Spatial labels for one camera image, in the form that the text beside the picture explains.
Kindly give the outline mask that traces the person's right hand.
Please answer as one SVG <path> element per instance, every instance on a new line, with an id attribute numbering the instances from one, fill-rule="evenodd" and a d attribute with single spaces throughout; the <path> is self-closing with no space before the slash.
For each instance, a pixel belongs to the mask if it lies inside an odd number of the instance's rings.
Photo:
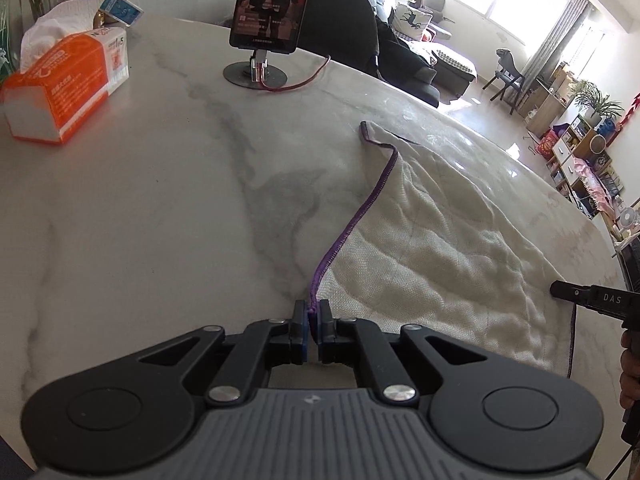
<path id="1" fill-rule="evenodd" d="M 620 406 L 624 410 L 630 410 L 634 402 L 640 400 L 640 361 L 639 357 L 631 351 L 631 332 L 623 332 L 620 345 L 623 353 L 620 356 Z"/>

